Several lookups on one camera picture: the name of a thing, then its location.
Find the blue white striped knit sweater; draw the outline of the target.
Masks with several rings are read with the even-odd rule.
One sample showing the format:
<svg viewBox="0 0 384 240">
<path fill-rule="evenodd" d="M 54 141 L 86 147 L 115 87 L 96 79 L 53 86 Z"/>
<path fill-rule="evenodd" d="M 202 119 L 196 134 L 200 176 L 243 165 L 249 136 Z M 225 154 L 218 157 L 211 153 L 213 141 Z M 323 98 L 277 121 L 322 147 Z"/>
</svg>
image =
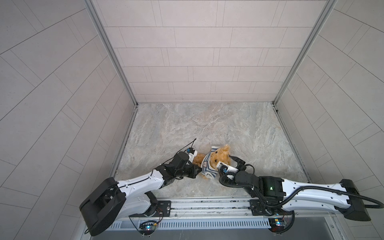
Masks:
<svg viewBox="0 0 384 240">
<path fill-rule="evenodd" d="M 222 158 L 219 157 L 219 152 L 220 147 L 212 146 L 211 152 L 204 157 L 201 163 L 202 174 L 207 179 L 213 180 L 219 173 L 217 170 L 217 164 L 222 161 Z"/>
</svg>

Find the brown teddy bear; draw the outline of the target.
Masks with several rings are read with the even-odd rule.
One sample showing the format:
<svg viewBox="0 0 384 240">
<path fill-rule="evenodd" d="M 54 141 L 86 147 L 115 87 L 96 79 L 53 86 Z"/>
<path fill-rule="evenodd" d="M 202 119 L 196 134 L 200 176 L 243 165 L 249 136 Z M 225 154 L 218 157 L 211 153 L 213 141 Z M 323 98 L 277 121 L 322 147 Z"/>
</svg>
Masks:
<svg viewBox="0 0 384 240">
<path fill-rule="evenodd" d="M 230 146 L 225 145 L 222 147 L 212 146 L 211 152 L 208 154 L 200 154 L 198 153 L 196 157 L 194 157 L 193 164 L 202 168 L 203 177 L 206 179 L 214 179 L 218 172 L 217 164 L 222 162 L 224 164 L 230 165 Z"/>
</svg>

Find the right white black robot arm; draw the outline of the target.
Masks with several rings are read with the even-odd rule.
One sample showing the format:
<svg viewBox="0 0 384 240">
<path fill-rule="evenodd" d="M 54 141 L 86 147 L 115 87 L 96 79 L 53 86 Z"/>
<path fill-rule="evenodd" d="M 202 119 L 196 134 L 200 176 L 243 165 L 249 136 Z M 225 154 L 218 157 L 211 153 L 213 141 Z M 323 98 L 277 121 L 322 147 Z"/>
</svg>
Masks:
<svg viewBox="0 0 384 240">
<path fill-rule="evenodd" d="M 319 185 L 299 183 L 272 176 L 248 173 L 248 165 L 235 158 L 236 167 L 221 167 L 221 181 L 233 188 L 243 188 L 252 198 L 253 215 L 273 216 L 297 210 L 341 213 L 351 221 L 369 222 L 365 200 L 353 181 Z"/>
</svg>

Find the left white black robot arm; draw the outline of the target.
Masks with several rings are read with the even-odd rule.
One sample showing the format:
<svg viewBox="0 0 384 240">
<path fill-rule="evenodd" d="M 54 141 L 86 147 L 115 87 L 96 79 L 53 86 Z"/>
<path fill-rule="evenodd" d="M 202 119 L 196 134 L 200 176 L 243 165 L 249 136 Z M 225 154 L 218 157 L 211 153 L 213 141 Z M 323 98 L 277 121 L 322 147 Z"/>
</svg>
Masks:
<svg viewBox="0 0 384 240">
<path fill-rule="evenodd" d="M 120 218 L 135 214 L 151 216 L 156 212 L 158 200 L 153 191 L 172 184 L 176 179 L 194 179 L 202 171 L 194 165 L 198 152 L 188 148 L 140 177 L 116 181 L 105 179 L 81 204 L 80 212 L 87 225 L 86 233 L 97 236 Z"/>
</svg>

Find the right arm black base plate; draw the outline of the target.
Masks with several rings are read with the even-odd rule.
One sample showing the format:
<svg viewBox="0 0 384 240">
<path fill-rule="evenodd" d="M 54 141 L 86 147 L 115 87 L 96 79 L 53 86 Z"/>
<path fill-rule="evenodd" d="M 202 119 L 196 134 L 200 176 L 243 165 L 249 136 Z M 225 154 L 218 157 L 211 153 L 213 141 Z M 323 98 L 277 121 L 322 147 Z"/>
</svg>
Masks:
<svg viewBox="0 0 384 240">
<path fill-rule="evenodd" d="M 262 204 L 259 199 L 250 200 L 249 209 L 252 212 L 253 216 L 283 216 L 283 215 L 292 215 L 293 212 L 287 212 L 282 210 L 281 208 L 269 208 Z"/>
</svg>

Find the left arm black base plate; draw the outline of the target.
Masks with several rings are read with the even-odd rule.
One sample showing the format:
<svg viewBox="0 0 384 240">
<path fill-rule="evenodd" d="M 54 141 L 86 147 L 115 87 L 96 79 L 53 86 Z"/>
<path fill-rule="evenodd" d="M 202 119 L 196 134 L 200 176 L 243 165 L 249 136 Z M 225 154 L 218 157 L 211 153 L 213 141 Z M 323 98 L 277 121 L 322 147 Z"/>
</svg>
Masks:
<svg viewBox="0 0 384 240">
<path fill-rule="evenodd" d="M 169 217 L 171 211 L 171 201 L 158 201 L 151 204 L 149 209 L 142 214 L 130 215 L 130 217 L 138 218 L 155 218 L 155 217 Z"/>
</svg>

